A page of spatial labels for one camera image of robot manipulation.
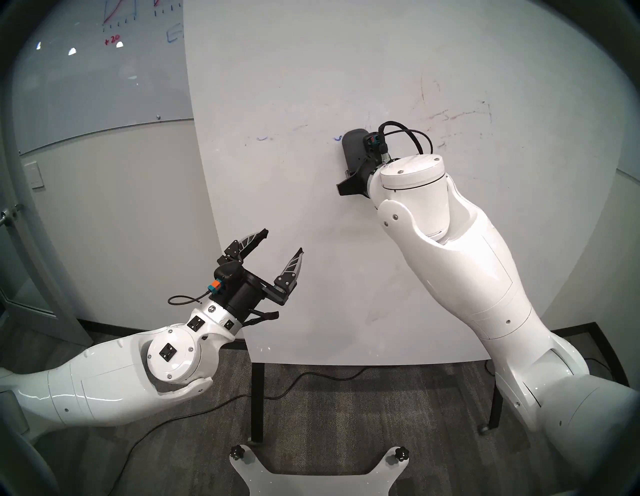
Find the whiteboard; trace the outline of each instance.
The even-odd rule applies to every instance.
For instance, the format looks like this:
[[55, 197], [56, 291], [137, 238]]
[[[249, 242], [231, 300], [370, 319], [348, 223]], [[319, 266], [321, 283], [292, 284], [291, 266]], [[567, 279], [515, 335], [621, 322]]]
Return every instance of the whiteboard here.
[[[638, 112], [595, 44], [525, 0], [190, 0], [185, 25], [222, 245], [267, 227], [246, 260], [265, 280], [305, 250], [286, 305], [259, 306], [280, 319], [244, 330], [254, 362], [487, 357], [408, 268], [371, 202], [338, 196], [346, 131], [388, 119], [426, 131], [542, 315], [607, 198], [625, 112]], [[415, 153], [406, 136], [388, 142], [394, 157]]]
[[192, 118], [182, 5], [56, 5], [15, 63], [12, 104], [20, 153], [105, 129]]

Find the black metal leg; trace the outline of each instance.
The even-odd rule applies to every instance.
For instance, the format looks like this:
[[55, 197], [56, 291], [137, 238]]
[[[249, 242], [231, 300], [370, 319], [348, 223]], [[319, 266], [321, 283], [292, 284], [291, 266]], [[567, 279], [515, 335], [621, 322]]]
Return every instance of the black metal leg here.
[[251, 364], [251, 438], [261, 443], [264, 422], [264, 364]]
[[493, 386], [493, 399], [491, 401], [491, 414], [489, 414], [489, 423], [483, 426], [478, 426], [478, 433], [481, 435], [487, 434], [492, 429], [495, 429], [500, 424], [500, 414], [502, 413], [502, 394], [498, 391], [498, 386]]

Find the door handle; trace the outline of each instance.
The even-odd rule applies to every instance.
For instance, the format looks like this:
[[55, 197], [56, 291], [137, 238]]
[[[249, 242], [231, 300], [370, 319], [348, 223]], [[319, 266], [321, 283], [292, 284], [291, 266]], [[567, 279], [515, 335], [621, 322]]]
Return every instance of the door handle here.
[[13, 207], [5, 208], [2, 212], [0, 212], [0, 227], [1, 226], [10, 226], [12, 224], [13, 219], [15, 219], [18, 215], [18, 212], [24, 208], [24, 205], [18, 204]]

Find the black knob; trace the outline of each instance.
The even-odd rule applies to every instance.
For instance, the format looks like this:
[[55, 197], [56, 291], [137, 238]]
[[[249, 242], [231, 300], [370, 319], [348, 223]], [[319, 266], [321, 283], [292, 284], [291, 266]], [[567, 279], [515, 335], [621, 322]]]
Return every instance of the black knob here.
[[400, 446], [400, 448], [396, 448], [396, 459], [398, 461], [404, 461], [409, 459], [409, 450], [404, 446]]
[[229, 456], [234, 460], [240, 460], [244, 457], [244, 449], [239, 444], [236, 444], [235, 446], [233, 446], [233, 448], [231, 448], [231, 453], [229, 453]]

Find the black baseboard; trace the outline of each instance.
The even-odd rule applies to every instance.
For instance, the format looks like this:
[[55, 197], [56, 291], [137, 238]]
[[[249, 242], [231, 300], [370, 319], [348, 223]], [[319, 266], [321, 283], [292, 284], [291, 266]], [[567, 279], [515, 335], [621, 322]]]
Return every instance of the black baseboard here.
[[[80, 324], [84, 327], [84, 330], [88, 332], [100, 332], [102, 334], [111, 334], [112, 336], [126, 337], [139, 332], [144, 332], [145, 329], [134, 329], [131, 327], [112, 326], [111, 324], [100, 324], [98, 322], [91, 322], [79, 319]], [[613, 351], [611, 344], [607, 340], [607, 337], [595, 322], [588, 324], [582, 324], [579, 326], [566, 327], [553, 331], [560, 337], [575, 336], [576, 334], [588, 333], [595, 342], [596, 346], [600, 349], [602, 356], [609, 364], [611, 369], [611, 375], [613, 380], [623, 386], [629, 386], [629, 380], [625, 374], [622, 364], [618, 360], [616, 352]], [[225, 344], [222, 348], [225, 349], [243, 349], [246, 350], [246, 341], [244, 339], [236, 339], [234, 342]]]
[[611, 376], [613, 380], [618, 384], [622, 384], [623, 386], [629, 386], [629, 380], [627, 379], [627, 375], [625, 374], [625, 370], [622, 368], [622, 364], [620, 360], [618, 360], [618, 356], [616, 352], [613, 351], [613, 347], [609, 340], [600, 329], [600, 326], [595, 322], [589, 322], [588, 324], [582, 324], [579, 326], [566, 327], [564, 329], [558, 329], [557, 331], [553, 331], [554, 334], [557, 334], [560, 337], [569, 337], [575, 336], [577, 334], [588, 333], [593, 342], [596, 344], [602, 356], [607, 361], [609, 368], [611, 370]]

